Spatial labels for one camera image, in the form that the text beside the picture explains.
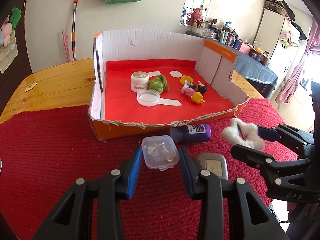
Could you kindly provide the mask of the white fluffy star hair clip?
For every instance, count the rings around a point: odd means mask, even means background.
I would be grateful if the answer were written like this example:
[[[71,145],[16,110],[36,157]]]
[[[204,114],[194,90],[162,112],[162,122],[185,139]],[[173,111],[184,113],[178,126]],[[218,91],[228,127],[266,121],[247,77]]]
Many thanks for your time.
[[[232,118],[229,126],[222,130],[221,135],[232,146],[242,145],[257,151],[265,149],[265,142],[258,134],[258,126],[245,123],[239,118]]]

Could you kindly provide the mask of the yellow toy head figurine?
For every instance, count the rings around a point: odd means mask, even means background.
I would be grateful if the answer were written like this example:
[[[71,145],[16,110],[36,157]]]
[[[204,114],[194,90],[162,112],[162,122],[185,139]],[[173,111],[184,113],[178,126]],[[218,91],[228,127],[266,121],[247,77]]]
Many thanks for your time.
[[[204,99],[203,99],[203,95],[200,92],[195,92],[192,96],[191,96],[191,100],[192,102],[196,103],[196,104],[202,104],[204,103]]]

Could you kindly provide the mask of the black-haired doll figurine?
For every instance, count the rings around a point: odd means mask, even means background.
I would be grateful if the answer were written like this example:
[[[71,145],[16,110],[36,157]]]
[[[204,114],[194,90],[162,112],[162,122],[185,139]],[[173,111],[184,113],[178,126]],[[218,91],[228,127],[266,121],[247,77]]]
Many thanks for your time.
[[[189,84],[189,88],[191,88],[191,89],[193,89],[195,92],[199,92],[200,94],[203,95],[204,93],[207,92],[208,84],[207,84],[207,83],[203,84],[203,83],[199,82],[198,85],[195,85],[195,84],[193,84],[193,83],[190,83],[190,84]]]

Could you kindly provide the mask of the small clear plastic box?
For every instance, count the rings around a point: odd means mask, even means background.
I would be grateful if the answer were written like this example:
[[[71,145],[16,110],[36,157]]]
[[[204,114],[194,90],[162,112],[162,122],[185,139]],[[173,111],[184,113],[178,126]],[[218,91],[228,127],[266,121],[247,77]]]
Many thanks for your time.
[[[141,147],[145,164],[151,170],[165,171],[180,161],[177,147],[168,135],[146,137],[142,140]]]

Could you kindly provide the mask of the small pink figurine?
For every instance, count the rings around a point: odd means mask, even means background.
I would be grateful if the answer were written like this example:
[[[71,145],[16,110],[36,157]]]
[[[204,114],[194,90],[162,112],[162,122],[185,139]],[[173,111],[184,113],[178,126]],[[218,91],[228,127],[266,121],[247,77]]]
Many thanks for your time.
[[[188,97],[192,97],[195,91],[189,87],[188,84],[185,84],[181,89],[181,93],[187,95]]]

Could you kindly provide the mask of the green fuzzy scrunchie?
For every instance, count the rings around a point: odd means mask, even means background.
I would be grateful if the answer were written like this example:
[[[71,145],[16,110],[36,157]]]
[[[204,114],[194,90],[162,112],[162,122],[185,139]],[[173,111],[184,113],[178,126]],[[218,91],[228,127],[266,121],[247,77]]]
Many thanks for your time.
[[[169,90],[169,84],[167,82],[167,78],[165,75],[160,74],[156,76],[154,79],[148,82],[148,89],[155,90],[162,94],[164,91]]]

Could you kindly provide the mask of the clear round lid container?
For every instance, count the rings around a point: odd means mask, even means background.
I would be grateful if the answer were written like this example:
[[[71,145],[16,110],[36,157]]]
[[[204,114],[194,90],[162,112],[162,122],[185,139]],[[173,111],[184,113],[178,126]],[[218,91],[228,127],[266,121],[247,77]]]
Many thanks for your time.
[[[143,89],[137,93],[137,102],[144,107],[156,106],[160,98],[160,93],[152,89]]]

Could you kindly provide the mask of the pink curtain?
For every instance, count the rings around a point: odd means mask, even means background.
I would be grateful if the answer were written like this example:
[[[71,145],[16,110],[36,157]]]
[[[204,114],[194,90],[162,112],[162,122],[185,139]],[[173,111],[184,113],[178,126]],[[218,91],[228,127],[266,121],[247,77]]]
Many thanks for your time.
[[[278,106],[282,106],[283,104],[288,103],[293,94],[295,93],[299,84],[299,78],[302,74],[302,70],[306,62],[306,59],[311,54],[319,55],[319,24],[315,19],[313,19],[312,22],[305,52],[299,64],[296,65],[296,67],[294,68],[290,78],[285,82],[284,87],[281,89],[281,91],[276,97],[275,102]]]

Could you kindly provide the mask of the purple glitter bottle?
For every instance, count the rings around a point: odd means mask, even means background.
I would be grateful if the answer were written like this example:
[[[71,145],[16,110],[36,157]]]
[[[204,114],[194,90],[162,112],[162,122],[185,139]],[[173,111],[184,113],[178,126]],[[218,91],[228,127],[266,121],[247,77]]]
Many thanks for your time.
[[[208,142],[211,134],[208,124],[185,125],[169,129],[169,135],[176,144]]]

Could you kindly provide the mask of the orange white cardboard box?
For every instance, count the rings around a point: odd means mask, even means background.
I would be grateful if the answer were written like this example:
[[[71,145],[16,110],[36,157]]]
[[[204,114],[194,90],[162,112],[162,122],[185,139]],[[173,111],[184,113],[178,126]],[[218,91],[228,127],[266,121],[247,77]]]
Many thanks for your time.
[[[96,137],[108,140],[235,116],[247,93],[232,81],[235,52],[212,41],[154,30],[102,31],[93,39],[94,85],[89,120]],[[169,90],[156,106],[144,107],[131,90],[131,74],[150,80],[163,74]],[[208,84],[204,103],[181,93],[180,77]]]

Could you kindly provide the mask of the white round cream jar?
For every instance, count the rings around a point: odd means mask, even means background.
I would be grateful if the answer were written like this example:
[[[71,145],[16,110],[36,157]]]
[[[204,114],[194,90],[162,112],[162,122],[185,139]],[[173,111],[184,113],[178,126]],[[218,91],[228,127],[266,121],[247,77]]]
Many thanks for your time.
[[[146,72],[134,72],[131,74],[131,90],[139,92],[148,87],[150,76]]]

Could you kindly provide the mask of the small wooden tag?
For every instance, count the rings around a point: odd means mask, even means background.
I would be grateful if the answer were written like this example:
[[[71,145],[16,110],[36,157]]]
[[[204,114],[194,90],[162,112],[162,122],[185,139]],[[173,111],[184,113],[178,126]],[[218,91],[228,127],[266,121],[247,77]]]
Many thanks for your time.
[[[36,86],[37,86],[37,83],[36,83],[36,82],[28,85],[28,86],[25,88],[25,92],[28,92],[28,91],[34,89]]]

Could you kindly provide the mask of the dark brown door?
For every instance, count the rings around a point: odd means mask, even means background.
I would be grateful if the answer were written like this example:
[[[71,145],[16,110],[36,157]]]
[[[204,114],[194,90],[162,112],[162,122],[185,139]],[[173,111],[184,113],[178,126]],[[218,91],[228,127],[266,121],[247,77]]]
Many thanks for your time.
[[[20,83],[32,73],[25,40],[25,4],[18,0],[12,10],[20,12],[20,20],[10,23],[7,18],[1,26],[1,111]]]

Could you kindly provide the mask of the pink plush toys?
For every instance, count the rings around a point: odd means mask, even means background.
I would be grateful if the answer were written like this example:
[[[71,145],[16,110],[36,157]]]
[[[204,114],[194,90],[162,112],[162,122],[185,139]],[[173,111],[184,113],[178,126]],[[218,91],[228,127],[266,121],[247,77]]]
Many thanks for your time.
[[[12,34],[12,24],[9,22],[9,17],[4,21],[3,25],[1,26],[0,32],[0,44],[1,46],[6,47],[10,43]]]

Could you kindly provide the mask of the orange silver mop pole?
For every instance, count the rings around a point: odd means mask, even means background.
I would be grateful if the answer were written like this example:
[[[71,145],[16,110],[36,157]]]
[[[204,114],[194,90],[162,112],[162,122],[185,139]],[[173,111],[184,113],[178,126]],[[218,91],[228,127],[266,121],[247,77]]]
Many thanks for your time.
[[[76,38],[75,38],[75,23],[76,23],[76,10],[78,6],[78,0],[74,0],[73,4],[73,17],[72,17],[72,32],[71,32],[71,42],[72,42],[72,54],[73,60],[76,61]]]

